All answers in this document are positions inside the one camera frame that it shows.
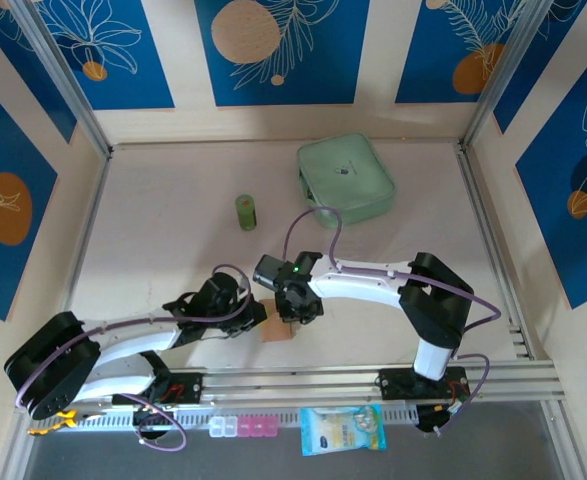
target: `blue snack package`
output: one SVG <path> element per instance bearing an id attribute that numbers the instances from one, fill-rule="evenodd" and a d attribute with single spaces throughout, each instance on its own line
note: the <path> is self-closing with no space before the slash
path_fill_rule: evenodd
<path id="1" fill-rule="evenodd" d="M 379 405 L 344 408 L 302 408 L 302 455 L 357 448 L 386 450 Z"/>

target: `red wire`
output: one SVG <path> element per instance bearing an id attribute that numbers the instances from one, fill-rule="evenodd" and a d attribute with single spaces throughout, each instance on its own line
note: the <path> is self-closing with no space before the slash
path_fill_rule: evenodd
<path id="1" fill-rule="evenodd" d="M 469 390 L 468 384 L 467 385 L 464 385 L 462 382 L 458 382 L 457 380 L 454 380 L 451 383 L 454 384 L 454 385 L 459 385 L 460 387 L 462 387 L 462 390 L 464 390 L 464 392 L 467 395 L 470 395 L 471 394 L 471 390 Z"/>
<path id="2" fill-rule="evenodd" d="M 457 395 L 455 395 L 455 387 L 453 386 L 455 382 L 449 382 L 449 388 L 451 389 L 451 392 L 453 393 L 453 400 L 452 400 L 452 404 L 455 403 L 455 400 L 457 399 Z"/>
<path id="3" fill-rule="evenodd" d="M 182 394 L 184 393 L 184 385 L 177 385 L 176 384 L 176 385 L 171 386 L 171 388 L 169 388 L 166 391 L 164 396 L 162 398 L 160 398 L 160 402 L 163 402 L 164 400 L 169 398 L 171 393 L 175 393 L 175 401 L 178 401 L 182 397 Z"/>

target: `small wooden block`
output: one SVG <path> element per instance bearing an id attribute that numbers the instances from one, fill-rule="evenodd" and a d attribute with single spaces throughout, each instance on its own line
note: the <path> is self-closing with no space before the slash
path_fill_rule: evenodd
<path id="1" fill-rule="evenodd" d="M 293 329 L 290 323 L 284 323 L 275 308 L 275 300 L 260 300 L 266 307 L 267 319 L 260 323 L 263 342 L 281 342 L 293 338 Z"/>

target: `white floor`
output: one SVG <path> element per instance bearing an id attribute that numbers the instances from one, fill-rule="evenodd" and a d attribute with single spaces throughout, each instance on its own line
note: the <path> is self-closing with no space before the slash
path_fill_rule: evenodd
<path id="1" fill-rule="evenodd" d="M 412 260 L 437 255 L 476 294 L 501 307 L 458 163 L 450 144 L 376 141 L 397 185 L 392 210 L 346 227 L 344 259 Z M 305 210 L 298 182 L 300 142 L 210 143 L 116 151 L 98 211 L 73 311 L 78 318 L 144 314 L 197 290 L 219 263 L 249 276 L 262 254 L 279 256 L 286 229 Z M 234 199 L 255 198 L 258 227 L 240 230 Z M 293 234 L 290 257 L 326 252 L 332 231 L 312 217 Z M 258 299 L 270 294 L 256 287 Z M 404 314 L 352 300 L 327 300 L 325 315 L 293 340 L 263 344 L 258 329 L 164 355 L 171 367 L 334 366 L 410 362 L 417 335 Z M 474 306 L 469 322 L 485 312 Z M 506 318 L 464 338 L 460 353 L 515 359 Z"/>

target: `green pouch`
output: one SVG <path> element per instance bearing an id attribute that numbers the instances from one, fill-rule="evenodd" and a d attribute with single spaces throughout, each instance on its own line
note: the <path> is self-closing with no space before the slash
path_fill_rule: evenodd
<path id="1" fill-rule="evenodd" d="M 297 157 L 307 203 L 337 209 L 345 225 L 391 208 L 395 184 L 363 134 L 351 133 L 305 145 Z M 320 210 L 316 217 L 327 228 L 337 227 L 330 212 Z"/>

